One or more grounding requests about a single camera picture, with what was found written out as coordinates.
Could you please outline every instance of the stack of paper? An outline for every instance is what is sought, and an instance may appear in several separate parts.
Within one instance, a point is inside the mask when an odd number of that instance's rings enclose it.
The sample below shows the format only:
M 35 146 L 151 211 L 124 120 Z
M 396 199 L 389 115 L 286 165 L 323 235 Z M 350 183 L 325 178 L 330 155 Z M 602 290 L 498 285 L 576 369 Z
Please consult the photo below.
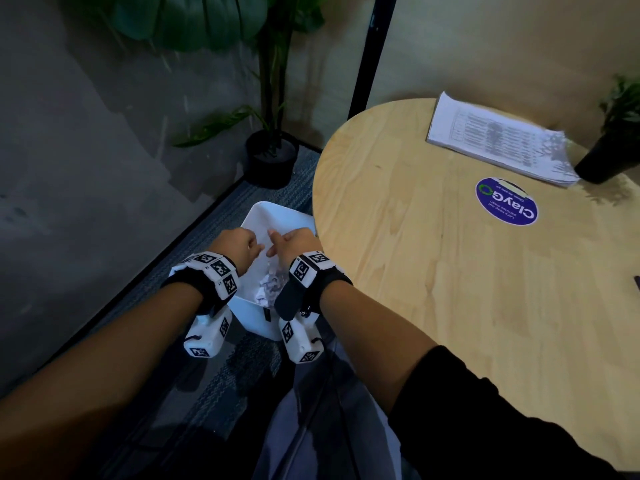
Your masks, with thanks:
M 436 104 L 427 141 L 563 187 L 580 180 L 567 160 L 564 132 L 455 101 L 445 93 Z

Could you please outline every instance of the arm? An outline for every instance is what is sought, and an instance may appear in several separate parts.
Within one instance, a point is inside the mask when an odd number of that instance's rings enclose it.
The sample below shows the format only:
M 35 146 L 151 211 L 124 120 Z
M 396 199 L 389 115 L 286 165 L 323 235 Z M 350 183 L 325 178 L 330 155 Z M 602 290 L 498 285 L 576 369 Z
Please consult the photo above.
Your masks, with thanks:
M 251 231 L 224 231 L 209 248 L 244 274 L 263 246 Z M 66 478 L 137 394 L 202 302 L 172 283 L 120 316 L 0 401 L 0 477 Z
M 322 250 L 309 229 L 269 235 L 267 256 L 277 253 L 287 268 L 300 254 Z M 320 308 L 422 478 L 455 476 L 460 467 L 617 477 L 560 426 L 521 414 L 488 379 L 350 284 L 329 284 Z

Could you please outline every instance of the black plant pot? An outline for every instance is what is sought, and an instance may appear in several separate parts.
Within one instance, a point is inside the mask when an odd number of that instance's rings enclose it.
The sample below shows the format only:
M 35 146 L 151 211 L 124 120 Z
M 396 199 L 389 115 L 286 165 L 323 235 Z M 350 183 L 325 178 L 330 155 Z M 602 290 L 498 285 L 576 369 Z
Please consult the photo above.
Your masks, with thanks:
M 640 148 L 623 146 L 604 135 L 575 166 L 578 176 L 592 184 L 602 184 L 640 162 Z
M 269 132 L 260 130 L 246 141 L 249 168 L 247 182 L 266 189 L 281 189 L 291 180 L 293 165 L 298 159 L 300 145 L 288 133 L 282 133 L 282 144 L 275 152 L 269 152 Z

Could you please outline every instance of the round wooden table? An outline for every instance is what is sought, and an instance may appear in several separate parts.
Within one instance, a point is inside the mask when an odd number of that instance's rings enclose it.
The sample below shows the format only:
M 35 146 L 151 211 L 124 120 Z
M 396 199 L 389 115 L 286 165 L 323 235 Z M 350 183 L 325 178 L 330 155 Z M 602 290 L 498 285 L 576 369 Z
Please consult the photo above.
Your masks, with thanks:
M 640 470 L 640 187 L 563 189 L 428 144 L 434 106 L 382 104 L 332 136 L 313 189 L 324 250 L 521 412 Z M 532 196 L 535 223 L 487 212 L 488 177 Z

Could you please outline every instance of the potted plant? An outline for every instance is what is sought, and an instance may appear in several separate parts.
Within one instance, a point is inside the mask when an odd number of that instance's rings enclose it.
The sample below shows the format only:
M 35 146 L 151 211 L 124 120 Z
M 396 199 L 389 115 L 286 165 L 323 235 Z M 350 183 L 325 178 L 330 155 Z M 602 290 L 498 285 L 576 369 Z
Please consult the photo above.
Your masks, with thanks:
M 262 129 L 246 141 L 248 181 L 281 188 L 298 158 L 296 138 L 282 130 L 285 83 L 293 32 L 309 33 L 324 24 L 325 0 L 69 0 L 85 15 L 107 24 L 114 35 L 148 40 L 179 52 L 225 50 L 240 41 L 258 54 L 262 107 L 243 105 L 212 114 L 174 146 L 201 144 L 254 116 Z
M 640 79 L 616 76 L 616 87 L 600 103 L 605 113 L 602 136 L 576 165 L 575 172 L 601 184 L 640 163 Z

